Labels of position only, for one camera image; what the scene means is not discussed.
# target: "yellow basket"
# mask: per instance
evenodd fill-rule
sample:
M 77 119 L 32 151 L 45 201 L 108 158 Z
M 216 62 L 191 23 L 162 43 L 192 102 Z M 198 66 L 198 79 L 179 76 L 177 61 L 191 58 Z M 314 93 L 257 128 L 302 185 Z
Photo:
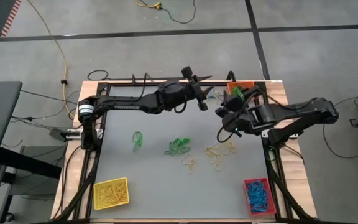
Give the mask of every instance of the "yellow basket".
M 127 178 L 122 177 L 94 184 L 93 202 L 95 210 L 129 203 Z

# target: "concrete floor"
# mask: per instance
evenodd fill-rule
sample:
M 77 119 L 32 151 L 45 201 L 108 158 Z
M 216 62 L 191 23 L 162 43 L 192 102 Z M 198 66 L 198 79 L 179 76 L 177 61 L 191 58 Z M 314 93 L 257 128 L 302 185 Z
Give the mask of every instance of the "concrete floor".
M 250 27 L 243 0 L 196 0 L 196 19 L 176 24 L 162 11 L 142 9 L 132 1 L 33 0 L 52 34 L 94 34 L 148 30 Z M 325 26 L 358 24 L 358 1 L 351 0 L 252 0 L 258 27 Z M 191 0 L 164 0 L 177 19 L 187 20 Z M 34 10 L 23 1 L 8 36 L 47 35 Z M 333 102 L 358 95 L 358 29 L 260 33 L 271 79 L 283 80 L 290 103 L 322 96 Z M 60 41 L 68 60 L 68 92 L 79 90 L 86 75 L 105 69 L 112 78 L 177 77 L 190 65 L 198 75 L 225 78 L 233 70 L 238 79 L 262 79 L 251 33 L 200 34 L 159 37 L 125 37 Z M 0 80 L 20 80 L 23 89 L 61 97 L 63 63 L 52 41 L 0 42 Z M 56 113 L 58 101 L 21 94 L 17 116 Z M 338 107 L 340 120 L 326 129 L 333 149 L 343 155 L 358 154 L 358 129 L 348 119 L 358 115 L 352 101 Z M 66 113 L 42 121 L 69 126 Z M 59 145 L 48 131 L 20 123 L 9 125 L 4 143 Z M 326 148 L 321 126 L 300 137 L 311 191 L 322 220 L 358 223 L 358 158 L 340 159 Z M 6 192 L 0 190 L 1 198 Z M 46 221 L 53 202 L 14 197 L 13 223 Z

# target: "green rubber band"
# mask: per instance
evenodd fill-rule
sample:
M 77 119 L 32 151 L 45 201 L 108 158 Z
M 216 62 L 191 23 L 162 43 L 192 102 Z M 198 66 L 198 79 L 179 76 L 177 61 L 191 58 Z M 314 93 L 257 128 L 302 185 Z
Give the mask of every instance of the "green rubber band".
M 136 131 L 134 135 L 132 135 L 132 141 L 135 143 L 133 151 L 136 152 L 142 147 L 143 134 L 140 131 Z
M 244 94 L 242 94 L 240 88 L 234 87 L 234 88 L 233 88 L 233 92 L 234 92 L 234 94 L 236 94 L 242 101 L 245 100 L 245 99 L 244 99 Z
M 185 144 L 190 142 L 190 138 L 176 138 L 173 142 L 169 143 L 169 150 L 165 151 L 166 155 L 179 155 L 190 151 L 191 147 L 184 147 Z

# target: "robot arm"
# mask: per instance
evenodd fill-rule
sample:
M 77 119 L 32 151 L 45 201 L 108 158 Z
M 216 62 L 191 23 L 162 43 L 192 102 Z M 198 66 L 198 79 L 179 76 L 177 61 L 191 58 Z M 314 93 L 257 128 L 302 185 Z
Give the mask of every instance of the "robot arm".
M 222 107 L 215 111 L 222 118 L 222 128 L 240 137 L 239 131 L 258 136 L 262 131 L 268 130 L 268 138 L 273 147 L 279 147 L 291 135 L 301 134 L 304 129 L 314 124 L 333 124 L 339 117 L 332 102 L 324 98 L 313 98 L 285 106 L 269 97 L 258 86 L 242 90 L 242 94 L 244 99 L 235 94 L 224 94 Z M 261 95 L 265 102 L 270 98 L 277 104 L 250 105 L 252 99 Z M 284 128 L 274 128 L 279 122 L 293 118 L 299 119 Z
M 201 111 L 208 109 L 206 100 L 208 92 L 213 88 L 209 87 L 203 91 L 199 81 L 200 79 L 193 75 L 190 67 L 185 67 L 182 71 L 183 77 L 188 80 L 186 85 L 172 80 L 161 84 L 157 91 L 140 97 L 131 96 L 91 96 L 81 100 L 78 104 L 78 120 L 83 125 L 81 134 L 81 146 L 83 149 L 97 150 L 100 143 L 94 128 L 94 122 L 109 110 L 141 110 L 148 114 L 160 114 L 162 111 L 175 110 L 176 113 L 182 113 L 187 101 L 196 99 Z M 183 105 L 180 111 L 177 106 Z

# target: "red basket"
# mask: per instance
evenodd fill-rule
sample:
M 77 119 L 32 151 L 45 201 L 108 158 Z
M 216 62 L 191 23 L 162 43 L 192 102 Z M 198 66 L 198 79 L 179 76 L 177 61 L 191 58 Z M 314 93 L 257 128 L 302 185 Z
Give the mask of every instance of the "red basket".
M 253 81 L 230 82 L 230 83 L 227 83 L 227 90 L 228 90 L 229 94 L 232 94 L 234 87 L 240 86 L 241 88 L 246 89 L 246 88 L 252 88 L 252 87 L 254 87 L 254 85 L 255 85 L 255 83 Z
M 249 205 L 249 200 L 248 200 L 247 184 L 251 184 L 251 183 L 255 182 L 256 180 L 261 181 L 261 183 L 263 183 L 263 185 L 264 185 L 264 189 L 266 189 L 267 192 L 268 192 L 268 194 L 267 194 L 268 208 L 267 208 L 266 212 L 251 212 L 251 206 Z M 272 215 L 272 214 L 276 214 L 276 208 L 275 208 L 274 202 L 273 202 L 272 191 L 270 191 L 269 181 L 267 180 L 267 178 L 256 178 L 256 179 L 244 180 L 244 192 L 246 193 L 246 197 L 247 197 L 248 211 L 249 211 L 249 213 L 251 215 Z

